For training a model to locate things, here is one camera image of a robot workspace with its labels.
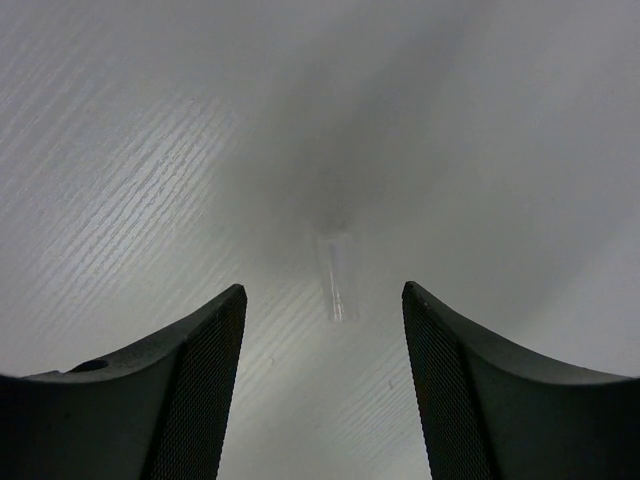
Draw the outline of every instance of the small transparent object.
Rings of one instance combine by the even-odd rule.
[[[344,323],[359,316],[355,244],[351,234],[335,232],[318,238],[318,259],[329,321]]]

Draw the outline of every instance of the clear plastic vial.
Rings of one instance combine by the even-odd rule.
[[[329,321],[343,323],[359,316],[353,237],[335,232],[318,238],[318,260]]]

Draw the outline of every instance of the transparent tube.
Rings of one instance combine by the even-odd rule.
[[[353,237],[336,232],[318,238],[318,259],[329,321],[357,320],[356,257]]]

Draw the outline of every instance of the black object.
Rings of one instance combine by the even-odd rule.
[[[236,285],[71,372],[1,376],[0,477],[215,478],[245,310]]]
[[[568,365],[415,283],[405,333],[434,480],[640,479],[640,380]]]

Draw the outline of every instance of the smooth gray surface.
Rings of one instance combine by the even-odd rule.
[[[635,0],[3,0],[0,369],[68,369],[234,282],[222,480],[426,478],[414,279],[640,373]],[[326,321],[317,235],[360,252]]]

